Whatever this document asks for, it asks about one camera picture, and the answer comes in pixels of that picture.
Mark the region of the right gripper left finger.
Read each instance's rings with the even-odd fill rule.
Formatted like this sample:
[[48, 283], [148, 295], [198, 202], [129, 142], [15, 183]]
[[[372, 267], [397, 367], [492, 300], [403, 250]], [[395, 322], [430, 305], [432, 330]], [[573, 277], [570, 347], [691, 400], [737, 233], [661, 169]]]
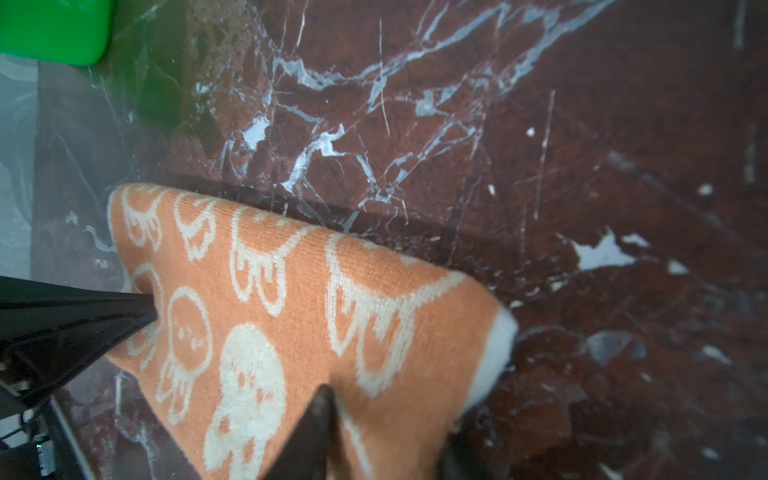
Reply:
[[264, 480], [323, 480], [336, 430], [335, 395], [320, 385]]

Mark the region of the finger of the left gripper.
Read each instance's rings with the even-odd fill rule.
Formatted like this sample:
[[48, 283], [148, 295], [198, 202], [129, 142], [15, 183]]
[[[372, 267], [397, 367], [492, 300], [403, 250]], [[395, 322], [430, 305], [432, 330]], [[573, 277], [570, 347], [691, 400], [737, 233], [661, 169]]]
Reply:
[[151, 294], [1, 279], [1, 417], [35, 409], [157, 320]]

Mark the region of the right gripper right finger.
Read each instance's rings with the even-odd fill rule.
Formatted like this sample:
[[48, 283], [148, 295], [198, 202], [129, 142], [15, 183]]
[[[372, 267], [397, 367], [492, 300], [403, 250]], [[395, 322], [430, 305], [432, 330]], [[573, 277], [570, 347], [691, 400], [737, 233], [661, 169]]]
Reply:
[[463, 434], [450, 433], [440, 453], [436, 478], [438, 480], [493, 480], [493, 475]]

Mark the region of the peach patterned towel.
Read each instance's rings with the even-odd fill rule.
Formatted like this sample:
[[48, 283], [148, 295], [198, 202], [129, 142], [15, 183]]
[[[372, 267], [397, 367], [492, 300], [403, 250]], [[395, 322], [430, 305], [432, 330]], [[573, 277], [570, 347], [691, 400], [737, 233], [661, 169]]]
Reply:
[[511, 357], [516, 319], [462, 272], [153, 184], [118, 187], [108, 218], [158, 312], [109, 358], [204, 479], [264, 478], [323, 384], [334, 478], [432, 479]]

